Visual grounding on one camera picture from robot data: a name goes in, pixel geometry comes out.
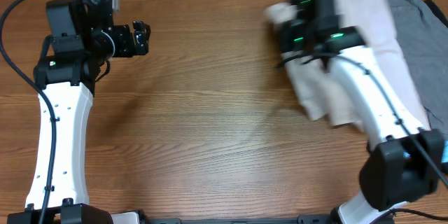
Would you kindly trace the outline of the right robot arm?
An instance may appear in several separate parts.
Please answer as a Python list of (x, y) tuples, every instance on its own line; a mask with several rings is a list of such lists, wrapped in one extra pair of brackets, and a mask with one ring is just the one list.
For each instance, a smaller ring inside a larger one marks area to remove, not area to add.
[(360, 191), (330, 213), (300, 223), (392, 223), (407, 204), (430, 195), (447, 178), (441, 170), (445, 140), (426, 130), (403, 106), (356, 27), (343, 27), (335, 0), (290, 0), (294, 14), (279, 32), (292, 59), (321, 60), (353, 102), (369, 137)]

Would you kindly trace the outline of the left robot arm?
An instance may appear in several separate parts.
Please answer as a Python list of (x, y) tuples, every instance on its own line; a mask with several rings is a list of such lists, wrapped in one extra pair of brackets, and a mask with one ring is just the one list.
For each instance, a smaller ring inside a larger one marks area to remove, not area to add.
[(113, 57), (145, 55), (151, 28), (116, 25), (119, 0), (51, 0), (50, 34), (32, 77), (40, 134), (36, 168), (24, 210), (8, 223), (146, 223), (142, 211), (109, 213), (93, 207), (85, 180), (85, 138), (95, 86)]

